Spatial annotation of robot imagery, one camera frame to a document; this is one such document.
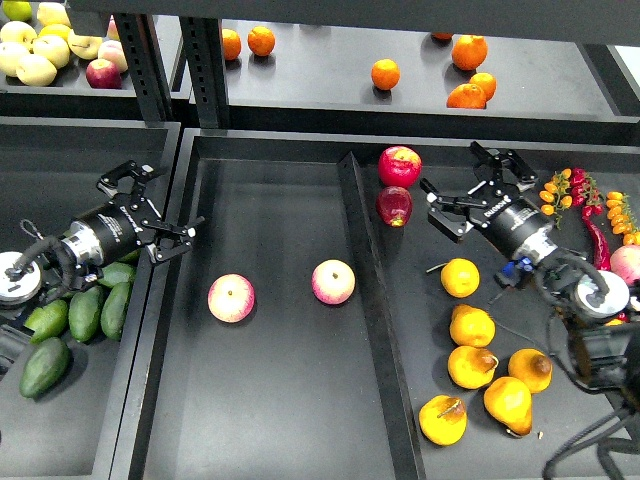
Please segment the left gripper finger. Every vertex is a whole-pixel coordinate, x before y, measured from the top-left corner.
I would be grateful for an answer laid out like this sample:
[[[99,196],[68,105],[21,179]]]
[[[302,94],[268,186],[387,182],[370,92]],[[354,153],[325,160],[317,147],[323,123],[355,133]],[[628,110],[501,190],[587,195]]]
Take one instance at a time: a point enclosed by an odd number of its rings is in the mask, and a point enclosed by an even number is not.
[[[138,165],[135,161],[126,161],[104,173],[97,182],[97,188],[114,202],[124,205],[130,212],[153,212],[160,218],[160,212],[146,194],[147,184],[162,175],[150,165]],[[133,183],[128,193],[119,190],[119,182],[130,178]]]
[[[143,219],[139,231],[141,246],[153,264],[161,264],[191,250],[196,229],[205,221],[202,216],[179,226],[161,219]]]

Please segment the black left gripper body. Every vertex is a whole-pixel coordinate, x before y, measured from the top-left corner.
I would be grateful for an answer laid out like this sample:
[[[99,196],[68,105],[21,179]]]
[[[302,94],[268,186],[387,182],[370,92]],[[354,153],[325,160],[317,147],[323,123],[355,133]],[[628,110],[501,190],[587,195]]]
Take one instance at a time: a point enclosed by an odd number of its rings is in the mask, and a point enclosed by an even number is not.
[[[150,199],[114,197],[74,219],[69,251],[79,265],[109,265],[154,242],[151,223],[160,213]]]

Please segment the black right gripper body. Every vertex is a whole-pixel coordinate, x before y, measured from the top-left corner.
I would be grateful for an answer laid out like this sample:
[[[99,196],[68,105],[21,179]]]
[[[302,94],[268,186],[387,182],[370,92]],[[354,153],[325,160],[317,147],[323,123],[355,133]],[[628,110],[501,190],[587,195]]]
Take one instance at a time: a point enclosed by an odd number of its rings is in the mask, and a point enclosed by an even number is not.
[[[543,260],[558,249],[549,238],[551,222],[523,197],[485,200],[484,209],[469,209],[468,222],[509,260]]]

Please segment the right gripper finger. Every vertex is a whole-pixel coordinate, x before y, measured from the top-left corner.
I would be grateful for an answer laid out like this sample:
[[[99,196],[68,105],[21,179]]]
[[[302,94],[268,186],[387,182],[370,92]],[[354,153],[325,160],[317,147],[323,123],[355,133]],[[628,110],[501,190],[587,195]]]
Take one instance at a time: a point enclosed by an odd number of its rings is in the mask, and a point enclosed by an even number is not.
[[[477,141],[469,148],[477,159],[473,173],[478,184],[468,191],[473,198],[519,198],[538,181],[534,170],[512,149],[487,149]]]
[[[454,243],[459,243],[474,228],[471,211],[484,211],[488,206],[485,200],[470,195],[444,195],[426,178],[419,180],[419,187],[426,194],[429,223]]]

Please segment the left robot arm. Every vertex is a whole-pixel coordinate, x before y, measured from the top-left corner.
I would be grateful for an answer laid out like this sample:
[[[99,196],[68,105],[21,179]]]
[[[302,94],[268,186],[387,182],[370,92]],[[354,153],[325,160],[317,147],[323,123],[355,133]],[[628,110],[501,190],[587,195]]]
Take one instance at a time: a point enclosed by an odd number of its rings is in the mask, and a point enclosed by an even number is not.
[[[38,307],[86,291],[106,266],[135,251],[145,250],[154,265],[188,252],[204,218],[180,226],[163,217],[146,192],[163,174],[134,161],[103,174],[96,187],[106,202],[77,216],[64,234],[45,237],[25,221],[36,242],[1,254],[3,313],[17,323]]]

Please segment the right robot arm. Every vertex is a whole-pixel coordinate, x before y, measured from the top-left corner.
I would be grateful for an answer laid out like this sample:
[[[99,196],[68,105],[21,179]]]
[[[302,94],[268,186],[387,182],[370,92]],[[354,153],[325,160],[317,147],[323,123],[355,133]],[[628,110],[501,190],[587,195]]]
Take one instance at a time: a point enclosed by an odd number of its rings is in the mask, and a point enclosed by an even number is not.
[[[526,197],[538,177],[515,151],[488,150],[478,142],[469,148],[477,159],[477,183],[468,192],[446,195],[420,179],[430,223],[453,241],[477,230],[508,261],[496,275],[501,287],[533,281],[567,332],[567,354],[557,358],[557,365],[580,390],[619,397],[612,413],[552,455],[542,476],[554,478],[563,460],[594,447],[605,475],[620,479],[615,455],[639,452],[639,326],[610,322],[632,309],[637,289],[551,239],[560,215],[551,201],[537,206]]]

